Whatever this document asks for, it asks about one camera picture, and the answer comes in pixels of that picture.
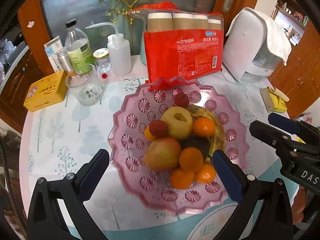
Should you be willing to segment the operator right hand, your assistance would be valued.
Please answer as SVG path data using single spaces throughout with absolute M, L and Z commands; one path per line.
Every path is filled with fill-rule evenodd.
M 306 207 L 306 190 L 304 187 L 300 186 L 293 200 L 293 204 L 291 206 L 293 224 L 298 224 L 302 221 L 304 217 L 303 211 L 305 207 Z

